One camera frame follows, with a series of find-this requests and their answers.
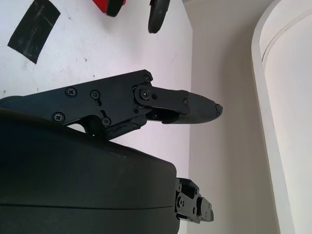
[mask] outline tape strip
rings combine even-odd
[[[8,46],[37,63],[59,16],[60,12],[49,0],[34,0],[11,36]]]

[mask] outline white wall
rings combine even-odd
[[[270,175],[251,69],[251,39],[271,0],[192,0],[192,92],[224,107],[221,118],[191,126],[190,179],[213,205],[215,221],[188,233],[274,234]]]

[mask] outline white curved panel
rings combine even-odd
[[[312,230],[312,1],[277,0],[252,56],[281,233]]]

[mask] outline red and black object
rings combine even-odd
[[[116,17],[121,7],[126,4],[126,0],[93,0],[103,13]],[[148,31],[157,33],[164,20],[169,8],[170,0],[151,0],[151,13],[148,22]]]
[[[98,8],[111,17],[116,17],[126,0],[93,0]]]

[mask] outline white table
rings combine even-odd
[[[152,73],[153,86],[190,91],[193,31],[181,0],[171,0],[157,34],[148,32],[147,0],[127,1],[116,18],[92,0],[50,1],[61,14],[36,65],[7,46],[32,0],[0,2],[0,98],[141,69]],[[149,122],[114,141],[172,162],[178,176],[188,177],[189,137],[189,125]]]

